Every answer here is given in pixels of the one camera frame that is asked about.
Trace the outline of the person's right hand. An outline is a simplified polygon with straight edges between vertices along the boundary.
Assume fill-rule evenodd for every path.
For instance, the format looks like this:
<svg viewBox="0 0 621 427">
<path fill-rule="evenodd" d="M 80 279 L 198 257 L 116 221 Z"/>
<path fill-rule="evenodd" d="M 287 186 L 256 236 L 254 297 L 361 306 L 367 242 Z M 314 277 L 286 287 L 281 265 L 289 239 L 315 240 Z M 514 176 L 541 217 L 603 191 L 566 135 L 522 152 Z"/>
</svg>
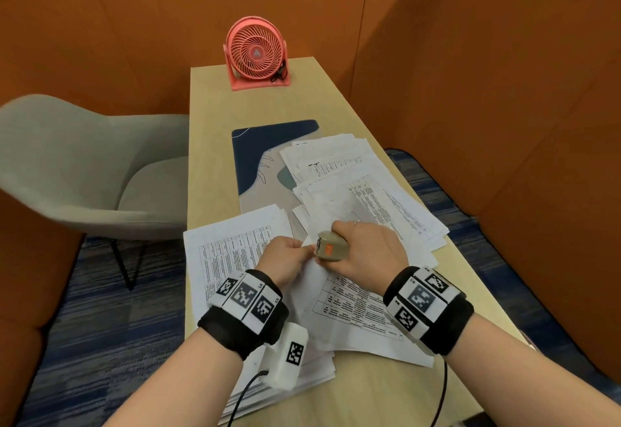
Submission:
<svg viewBox="0 0 621 427">
<path fill-rule="evenodd" d="M 374 223 L 334 221 L 332 231 L 349 245 L 341 276 L 365 290 L 384 296 L 392 281 L 409 267 L 406 250 L 391 229 Z"/>
</svg>

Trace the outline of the person's left hand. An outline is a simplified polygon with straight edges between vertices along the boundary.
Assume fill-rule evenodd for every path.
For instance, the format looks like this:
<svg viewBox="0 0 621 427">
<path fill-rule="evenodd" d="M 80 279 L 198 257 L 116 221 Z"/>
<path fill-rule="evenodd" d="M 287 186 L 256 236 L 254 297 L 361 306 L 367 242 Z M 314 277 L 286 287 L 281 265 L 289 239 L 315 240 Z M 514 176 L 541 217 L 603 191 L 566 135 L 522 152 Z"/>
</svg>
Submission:
<svg viewBox="0 0 621 427">
<path fill-rule="evenodd" d="M 284 290 L 314 256 L 315 244 L 303 245 L 302 241 L 294 238 L 276 236 L 265 247 L 255 269 Z"/>
</svg>

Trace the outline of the beige stapler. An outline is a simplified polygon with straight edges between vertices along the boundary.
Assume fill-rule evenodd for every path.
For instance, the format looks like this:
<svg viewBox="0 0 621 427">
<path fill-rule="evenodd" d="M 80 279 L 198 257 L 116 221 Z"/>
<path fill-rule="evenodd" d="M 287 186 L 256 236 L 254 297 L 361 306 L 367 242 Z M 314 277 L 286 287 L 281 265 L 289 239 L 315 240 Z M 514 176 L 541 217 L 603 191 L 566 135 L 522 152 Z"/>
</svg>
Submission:
<svg viewBox="0 0 621 427">
<path fill-rule="evenodd" d="M 342 261 L 348 257 L 348 242 L 332 231 L 321 231 L 317 235 L 316 256 L 323 261 Z"/>
</svg>

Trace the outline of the printed paper sheet set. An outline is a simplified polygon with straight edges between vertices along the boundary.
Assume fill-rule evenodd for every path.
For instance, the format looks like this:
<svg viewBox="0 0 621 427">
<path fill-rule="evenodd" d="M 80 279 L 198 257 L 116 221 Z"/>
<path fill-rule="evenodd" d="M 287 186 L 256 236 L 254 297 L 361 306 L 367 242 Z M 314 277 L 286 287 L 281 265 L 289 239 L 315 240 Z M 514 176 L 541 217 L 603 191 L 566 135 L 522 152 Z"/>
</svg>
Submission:
<svg viewBox="0 0 621 427">
<path fill-rule="evenodd" d="M 294 319 L 323 351 L 358 351 L 427 368 L 433 357 L 408 341 L 383 299 L 309 261 L 288 287 Z"/>
</svg>

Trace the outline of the person's right forearm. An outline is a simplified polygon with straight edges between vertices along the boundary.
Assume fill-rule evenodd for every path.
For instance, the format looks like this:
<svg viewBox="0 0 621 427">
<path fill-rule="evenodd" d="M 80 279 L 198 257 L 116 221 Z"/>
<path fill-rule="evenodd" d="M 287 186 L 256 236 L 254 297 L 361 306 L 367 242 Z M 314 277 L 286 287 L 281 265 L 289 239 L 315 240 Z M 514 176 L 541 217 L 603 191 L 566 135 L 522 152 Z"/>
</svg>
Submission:
<svg viewBox="0 0 621 427">
<path fill-rule="evenodd" d="M 478 314 L 445 360 L 497 427 L 621 427 L 621 406 Z"/>
</svg>

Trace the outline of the person's left forearm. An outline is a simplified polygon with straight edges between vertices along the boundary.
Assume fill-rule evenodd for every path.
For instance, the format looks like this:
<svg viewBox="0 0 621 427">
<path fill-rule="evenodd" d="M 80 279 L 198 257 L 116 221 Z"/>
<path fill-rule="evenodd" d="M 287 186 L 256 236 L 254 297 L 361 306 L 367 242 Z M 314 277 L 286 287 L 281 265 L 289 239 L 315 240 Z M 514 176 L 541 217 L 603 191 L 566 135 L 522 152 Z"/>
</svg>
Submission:
<svg viewBox="0 0 621 427">
<path fill-rule="evenodd" d="M 217 427 L 242 358 L 197 329 L 103 427 Z"/>
</svg>

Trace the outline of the stack of printed sheets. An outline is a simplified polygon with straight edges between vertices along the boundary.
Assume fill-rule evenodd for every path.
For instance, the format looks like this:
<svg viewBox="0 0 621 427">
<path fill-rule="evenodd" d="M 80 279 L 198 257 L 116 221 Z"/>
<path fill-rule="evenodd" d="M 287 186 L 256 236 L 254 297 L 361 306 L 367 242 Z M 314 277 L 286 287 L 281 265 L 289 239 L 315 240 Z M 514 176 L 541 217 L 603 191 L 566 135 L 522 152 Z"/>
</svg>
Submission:
<svg viewBox="0 0 621 427">
<path fill-rule="evenodd" d="M 184 232 L 187 271 L 194 321 L 207 311 L 207 301 L 226 278 L 254 268 L 265 247 L 275 236 L 293 237 L 285 210 L 269 205 L 232 219 Z M 292 304 L 287 322 L 295 323 Z M 262 383 L 266 371 L 260 364 L 267 345 L 252 352 L 244 361 L 242 373 L 225 407 L 219 425 L 231 423 L 262 407 L 279 402 L 291 395 L 322 384 L 335 377 L 333 351 L 320 350 L 308 340 L 296 386 L 290 391 L 270 389 Z"/>
</svg>

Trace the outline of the left marker wristband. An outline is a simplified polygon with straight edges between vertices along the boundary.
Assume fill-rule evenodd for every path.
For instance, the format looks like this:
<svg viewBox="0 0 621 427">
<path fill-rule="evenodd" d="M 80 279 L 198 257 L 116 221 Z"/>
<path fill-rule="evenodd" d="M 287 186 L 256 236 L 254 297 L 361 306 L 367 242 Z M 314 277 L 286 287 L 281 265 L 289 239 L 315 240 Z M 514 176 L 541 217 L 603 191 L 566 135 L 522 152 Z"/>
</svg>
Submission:
<svg viewBox="0 0 621 427">
<path fill-rule="evenodd" d="M 226 278 L 207 301 L 198 328 L 242 360 L 263 345 L 274 345 L 289 318 L 283 293 L 257 269 Z"/>
</svg>

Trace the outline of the marker wristband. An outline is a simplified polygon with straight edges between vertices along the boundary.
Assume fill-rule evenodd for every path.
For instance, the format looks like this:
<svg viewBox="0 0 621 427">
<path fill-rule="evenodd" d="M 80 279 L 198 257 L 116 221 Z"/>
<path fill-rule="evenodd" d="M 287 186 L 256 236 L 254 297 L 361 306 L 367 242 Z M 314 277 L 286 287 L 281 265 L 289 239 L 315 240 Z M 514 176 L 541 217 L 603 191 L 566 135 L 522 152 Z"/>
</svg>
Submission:
<svg viewBox="0 0 621 427">
<path fill-rule="evenodd" d="M 198 328 L 242 360 L 263 345 L 274 345 L 289 318 L 283 293 L 257 269 L 226 278 L 207 301 Z"/>
<path fill-rule="evenodd" d="M 451 353 L 474 315 L 465 293 L 428 267 L 403 269 L 383 302 L 392 324 L 428 355 Z"/>
</svg>

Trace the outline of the spread pile of printed papers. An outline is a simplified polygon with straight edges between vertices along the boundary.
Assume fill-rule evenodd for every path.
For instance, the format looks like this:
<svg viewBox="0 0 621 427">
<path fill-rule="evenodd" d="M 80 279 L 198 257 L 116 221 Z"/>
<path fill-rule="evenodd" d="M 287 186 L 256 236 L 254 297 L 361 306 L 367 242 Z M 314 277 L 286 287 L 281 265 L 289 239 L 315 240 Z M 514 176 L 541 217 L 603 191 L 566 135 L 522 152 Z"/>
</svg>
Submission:
<svg viewBox="0 0 621 427">
<path fill-rule="evenodd" d="M 378 158 L 367 139 L 350 133 L 294 140 L 280 152 L 296 186 L 306 222 L 337 216 L 351 193 L 381 225 L 409 242 L 415 235 L 429 251 L 446 245 L 448 228 L 410 196 Z"/>
</svg>

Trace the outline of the blue and beige desk mat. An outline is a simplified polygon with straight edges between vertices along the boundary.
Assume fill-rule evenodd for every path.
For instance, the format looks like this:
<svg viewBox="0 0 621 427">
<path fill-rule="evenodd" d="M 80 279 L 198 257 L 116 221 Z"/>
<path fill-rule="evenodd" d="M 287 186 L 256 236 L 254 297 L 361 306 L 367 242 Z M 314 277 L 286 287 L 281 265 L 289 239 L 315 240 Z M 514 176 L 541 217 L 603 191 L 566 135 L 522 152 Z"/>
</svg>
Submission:
<svg viewBox="0 0 621 427">
<path fill-rule="evenodd" d="M 315 120 L 241 128 L 232 132 L 235 173 L 240 212 L 248 213 L 269 205 L 286 211 L 293 237 L 307 236 L 293 209 L 300 205 L 292 189 L 296 181 L 281 156 L 294 141 L 322 136 Z"/>
</svg>

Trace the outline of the right marker wristband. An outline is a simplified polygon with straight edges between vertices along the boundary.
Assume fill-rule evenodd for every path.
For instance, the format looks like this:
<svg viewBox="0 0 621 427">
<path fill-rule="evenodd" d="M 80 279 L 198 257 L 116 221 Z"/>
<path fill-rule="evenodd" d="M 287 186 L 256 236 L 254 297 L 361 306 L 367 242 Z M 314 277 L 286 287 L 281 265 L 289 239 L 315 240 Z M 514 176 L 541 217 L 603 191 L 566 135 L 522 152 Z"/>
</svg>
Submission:
<svg viewBox="0 0 621 427">
<path fill-rule="evenodd" d="M 428 267 L 403 269 L 383 302 L 392 324 L 428 355 L 451 353 L 474 315 L 465 293 Z"/>
</svg>

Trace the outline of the pink desk fan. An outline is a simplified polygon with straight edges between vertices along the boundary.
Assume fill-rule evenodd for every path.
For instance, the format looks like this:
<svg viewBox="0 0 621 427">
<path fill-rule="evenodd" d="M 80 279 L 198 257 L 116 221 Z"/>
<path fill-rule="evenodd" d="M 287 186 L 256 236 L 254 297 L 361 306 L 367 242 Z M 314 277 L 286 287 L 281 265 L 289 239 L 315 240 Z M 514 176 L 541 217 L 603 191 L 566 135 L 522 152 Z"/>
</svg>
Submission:
<svg viewBox="0 0 621 427">
<path fill-rule="evenodd" d="M 274 24 L 245 16 L 230 28 L 223 44 L 232 91 L 291 85 L 288 51 Z"/>
</svg>

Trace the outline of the grey upholstered chair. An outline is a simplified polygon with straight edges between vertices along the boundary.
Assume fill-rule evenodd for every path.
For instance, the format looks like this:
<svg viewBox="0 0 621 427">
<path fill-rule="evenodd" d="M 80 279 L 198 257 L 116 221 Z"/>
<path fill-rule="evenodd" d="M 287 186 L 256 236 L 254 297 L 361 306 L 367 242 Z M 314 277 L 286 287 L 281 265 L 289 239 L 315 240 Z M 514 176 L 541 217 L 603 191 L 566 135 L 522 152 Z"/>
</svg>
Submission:
<svg viewBox="0 0 621 427">
<path fill-rule="evenodd" d="M 43 94 L 0 107 L 0 188 L 29 209 L 110 241 L 168 241 L 188 227 L 190 117 L 108 116 Z"/>
</svg>

